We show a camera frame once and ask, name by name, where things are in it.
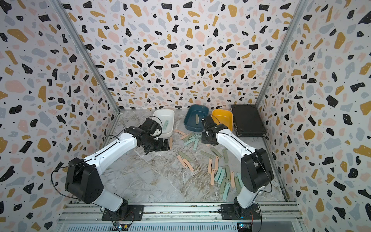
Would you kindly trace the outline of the pink knife pair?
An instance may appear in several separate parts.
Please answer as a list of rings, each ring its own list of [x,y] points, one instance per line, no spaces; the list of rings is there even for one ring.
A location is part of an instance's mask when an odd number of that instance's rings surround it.
[[[180,163],[182,164],[182,166],[183,166],[184,168],[187,168],[187,165],[186,165],[186,163],[184,162],[183,158],[182,158],[180,155],[178,155],[177,158],[178,158],[178,160],[180,161]]]
[[[194,172],[194,168],[190,164],[190,162],[187,159],[183,159],[184,163],[187,165],[187,167],[190,169],[191,172]]]

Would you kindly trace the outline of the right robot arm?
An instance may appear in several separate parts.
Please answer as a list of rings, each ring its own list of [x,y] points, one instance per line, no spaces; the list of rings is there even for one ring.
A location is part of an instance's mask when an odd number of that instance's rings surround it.
[[[271,162],[265,149],[255,149],[232,133],[224,124],[216,124],[212,115],[200,120],[203,125],[202,143],[222,145],[241,162],[242,189],[234,200],[238,218],[251,215],[255,199],[274,179]]]

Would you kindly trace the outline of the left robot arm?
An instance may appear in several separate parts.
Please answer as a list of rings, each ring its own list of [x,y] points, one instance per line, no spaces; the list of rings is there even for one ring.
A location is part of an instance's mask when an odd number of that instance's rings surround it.
[[[113,141],[84,159],[74,158],[66,166],[65,190],[71,198],[86,204],[103,207],[108,214],[123,218],[128,213],[128,201],[110,192],[102,183],[101,175],[115,161],[136,147],[142,147],[145,154],[168,151],[169,141],[160,138],[162,121],[149,116],[139,127],[125,128],[120,135],[109,135]]]

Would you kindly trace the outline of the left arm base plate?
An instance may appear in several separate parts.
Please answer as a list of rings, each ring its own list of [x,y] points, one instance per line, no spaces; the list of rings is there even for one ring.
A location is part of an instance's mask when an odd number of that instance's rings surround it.
[[[108,209],[104,210],[102,221],[124,221],[124,220],[134,220],[140,221],[143,217],[144,205],[123,205],[116,212],[110,211]]]

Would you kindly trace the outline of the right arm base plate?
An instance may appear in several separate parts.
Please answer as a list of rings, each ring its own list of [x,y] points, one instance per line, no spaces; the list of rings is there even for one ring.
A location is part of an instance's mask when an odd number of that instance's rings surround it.
[[[245,209],[236,204],[222,204],[218,213],[221,214],[223,220],[261,219],[261,211],[256,203]]]

